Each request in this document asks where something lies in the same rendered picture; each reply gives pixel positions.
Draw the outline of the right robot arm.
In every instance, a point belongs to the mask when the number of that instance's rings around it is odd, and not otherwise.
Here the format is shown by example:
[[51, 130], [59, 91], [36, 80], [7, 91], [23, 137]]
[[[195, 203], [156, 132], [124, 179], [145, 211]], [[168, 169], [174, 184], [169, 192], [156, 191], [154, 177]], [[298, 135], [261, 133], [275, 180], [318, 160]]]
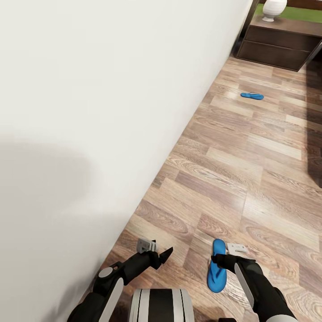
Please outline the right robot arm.
[[246, 252], [243, 244], [227, 243], [226, 254], [216, 254], [211, 259], [221, 269], [235, 273], [254, 313], [260, 322], [298, 322], [289, 309], [282, 292], [273, 287], [263, 275], [256, 260], [236, 256], [236, 252]]

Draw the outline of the sandal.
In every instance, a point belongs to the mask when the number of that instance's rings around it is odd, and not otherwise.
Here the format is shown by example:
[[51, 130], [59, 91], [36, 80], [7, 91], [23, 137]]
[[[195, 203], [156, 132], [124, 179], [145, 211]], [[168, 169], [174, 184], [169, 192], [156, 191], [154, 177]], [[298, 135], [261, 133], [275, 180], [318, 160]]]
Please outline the sandal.
[[[225, 242], [221, 239], [215, 239], [213, 242], [213, 256], [216, 254], [226, 254]], [[221, 292], [227, 282], [227, 269], [221, 269], [213, 261], [208, 271], [208, 287], [214, 293]]]
[[250, 94], [250, 93], [241, 93], [242, 97], [248, 97], [248, 98], [253, 98], [256, 100], [262, 100], [264, 98], [263, 95], [261, 94]]

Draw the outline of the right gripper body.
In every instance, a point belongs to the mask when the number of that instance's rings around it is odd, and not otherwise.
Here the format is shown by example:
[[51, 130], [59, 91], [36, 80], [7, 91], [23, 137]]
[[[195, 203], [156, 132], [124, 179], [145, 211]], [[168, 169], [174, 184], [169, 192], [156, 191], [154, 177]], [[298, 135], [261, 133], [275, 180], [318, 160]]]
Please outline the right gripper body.
[[230, 267], [230, 262], [234, 257], [236, 257], [236, 255], [216, 254], [217, 266], [221, 269], [227, 269], [234, 273]]

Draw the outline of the robot trunk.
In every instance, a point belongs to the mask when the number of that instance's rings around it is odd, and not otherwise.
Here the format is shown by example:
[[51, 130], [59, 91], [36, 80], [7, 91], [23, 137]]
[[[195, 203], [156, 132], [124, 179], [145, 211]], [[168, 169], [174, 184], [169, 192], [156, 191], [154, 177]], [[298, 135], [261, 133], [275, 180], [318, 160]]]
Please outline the robot trunk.
[[137, 288], [127, 322], [195, 322], [186, 288]]

